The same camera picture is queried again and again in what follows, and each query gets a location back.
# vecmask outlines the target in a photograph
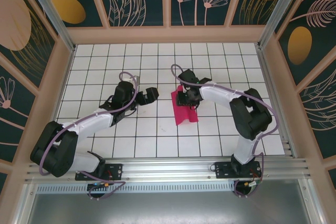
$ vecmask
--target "beige circle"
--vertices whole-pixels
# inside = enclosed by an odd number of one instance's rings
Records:
[[[30,39],[31,24],[24,0],[0,0],[0,45],[15,51],[23,49]]]
[[[295,64],[300,65],[307,58],[312,44],[310,31],[299,26],[294,29],[288,41],[288,57]]]

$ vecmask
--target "white grid floor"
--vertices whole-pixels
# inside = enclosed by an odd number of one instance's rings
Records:
[[[173,63],[192,69],[200,79],[208,77],[229,88],[255,88],[270,104],[254,44],[78,45],[58,122],[95,111],[114,94],[119,73],[128,71],[140,76],[140,91],[157,87],[159,100],[138,107],[135,114],[116,126],[79,143],[80,148],[106,158],[231,156],[238,132],[229,109],[202,101],[197,109],[198,123],[176,126],[170,95],[177,86],[170,71]],[[261,151],[266,155],[285,154],[279,132],[260,141],[257,153]]]

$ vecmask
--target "yellow oval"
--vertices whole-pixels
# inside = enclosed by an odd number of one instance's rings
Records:
[[[0,44],[9,50],[23,49],[31,33],[29,9],[24,0],[0,0]]]
[[[303,26],[295,28],[288,41],[289,60],[295,65],[303,63],[310,52],[311,43],[311,33],[307,28]]]
[[[78,0],[51,0],[61,19],[71,24],[78,24],[85,20],[84,7]]]

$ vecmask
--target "metal base plate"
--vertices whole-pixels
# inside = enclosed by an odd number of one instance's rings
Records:
[[[121,180],[122,164],[106,164],[103,175],[100,177],[104,180]],[[82,173],[76,173],[75,180],[77,181],[91,181],[95,180],[87,177]]]
[[[216,162],[215,172],[216,178],[253,178],[251,170],[261,176],[260,163],[258,161],[249,162],[246,166],[245,172],[237,175],[231,167],[231,162]]]

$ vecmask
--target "purple cable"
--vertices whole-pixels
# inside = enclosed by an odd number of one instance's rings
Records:
[[[126,104],[124,107],[122,107],[122,108],[120,108],[120,109],[117,109],[117,110],[102,111],[102,112],[99,112],[99,113],[96,113],[96,114],[92,114],[92,115],[85,116],[84,118],[82,118],[82,119],[76,121],[75,123],[73,123],[73,124],[71,124],[71,125],[65,127],[65,128],[62,129],[60,132],[58,132],[58,133],[56,134],[56,136],[51,140],[51,142],[49,143],[49,145],[47,146],[47,148],[46,148],[46,150],[44,151],[43,156],[42,156],[42,158],[41,158],[41,161],[40,161],[40,164],[39,164],[39,172],[40,172],[40,174],[41,174],[42,176],[46,176],[46,175],[49,175],[49,174],[50,174],[50,173],[44,173],[44,172],[43,172],[43,163],[44,163],[44,161],[46,160],[46,156],[47,156],[48,152],[50,151],[50,148],[52,147],[53,143],[57,140],[57,138],[58,138],[59,136],[62,135],[62,133],[63,133],[64,131],[66,131],[66,130],[70,129],[71,127],[75,126],[76,124],[81,123],[81,122],[83,122],[83,121],[85,121],[85,120],[87,120],[87,119],[89,119],[89,118],[94,117],[94,116],[104,115],[104,114],[110,114],[110,113],[116,113],[116,112],[122,111],[122,110],[126,109],[128,106],[130,106],[130,105],[133,103],[133,101],[135,100],[135,97],[137,96],[136,94],[138,93],[138,83],[136,82],[135,77],[134,77],[132,74],[128,73],[128,72],[121,72],[121,73],[119,74],[119,79],[120,79],[121,81],[122,81],[122,75],[123,75],[123,74],[127,74],[127,75],[129,75],[129,76],[133,79],[134,84],[135,84],[135,88],[134,88],[134,89],[135,89],[135,92],[134,92],[134,96],[133,96],[133,98],[131,99],[131,101],[130,101],[128,104]],[[111,180],[103,180],[103,179],[100,179],[100,178],[96,178],[96,177],[91,176],[90,174],[88,174],[88,173],[86,173],[86,172],[83,172],[83,171],[80,171],[80,172],[83,173],[84,175],[86,175],[86,176],[92,178],[92,179],[97,180],[97,181],[101,181],[101,182],[104,182],[104,183],[111,183],[111,182],[112,182]],[[106,197],[104,197],[104,198],[107,198],[107,197],[111,196],[116,190],[118,190],[120,187],[122,187],[122,186],[125,184],[125,182],[121,182],[121,181],[117,181],[117,182],[116,182],[116,181],[113,181],[113,183],[118,183],[118,184],[122,184],[122,185],[120,185],[119,187],[117,187],[117,188],[116,188],[115,190],[113,190],[112,192],[108,193],[108,194],[106,195]]]
[[[260,141],[263,137],[272,134],[273,132],[275,132],[275,131],[279,128],[279,119],[278,119],[278,115],[277,115],[277,113],[275,112],[275,110],[274,110],[271,106],[269,106],[268,104],[266,104],[265,102],[263,102],[262,100],[260,100],[260,99],[258,99],[258,98],[256,98],[256,97],[253,97],[252,95],[245,94],[245,93],[243,93],[243,92],[239,92],[239,91],[237,91],[237,90],[233,90],[233,89],[230,89],[230,88],[226,88],[226,87],[221,86],[221,85],[218,85],[218,84],[198,84],[198,83],[190,83],[190,82],[187,82],[187,81],[183,81],[183,80],[181,80],[181,79],[174,73],[174,67],[175,67],[175,71],[176,71],[176,68],[179,68],[179,69],[183,72],[183,69],[182,69],[179,65],[177,65],[177,64],[172,64],[172,66],[171,66],[171,72],[172,72],[173,76],[174,76],[179,82],[181,82],[181,83],[187,84],[187,85],[189,85],[189,86],[195,86],[195,87],[216,87],[216,88],[223,89],[223,90],[225,90],[225,91],[229,91],[229,92],[232,92],[232,93],[235,93],[235,94],[239,94],[239,95],[242,95],[242,96],[247,97],[247,98],[249,98],[249,99],[252,99],[252,100],[254,100],[254,101],[256,101],[256,102],[259,102],[260,104],[262,104],[263,106],[265,106],[266,108],[268,108],[268,109],[270,110],[270,112],[272,112],[272,114],[274,115],[275,121],[276,121],[276,126],[275,126],[275,128],[274,128],[273,130],[270,130],[269,132],[266,132],[266,133],[264,133],[264,134],[262,134],[262,135],[259,135],[258,138],[257,138],[257,141],[256,141],[256,143],[254,144],[253,149],[252,149],[252,154],[253,154],[255,157],[257,157],[257,156],[261,156],[261,163],[262,163],[262,168],[261,168],[261,169],[262,169],[262,172],[261,172],[261,179],[262,179],[262,174],[264,173],[264,154],[263,154],[263,152],[261,152],[259,155],[255,155],[255,151],[256,151],[256,148],[257,148],[257,145],[258,145],[259,141]],[[239,195],[239,194],[240,194],[240,193],[236,190],[236,186],[237,186],[238,182],[239,182],[239,180],[237,180],[237,181],[235,182],[235,186],[234,186],[234,193],[235,193],[236,195]]]

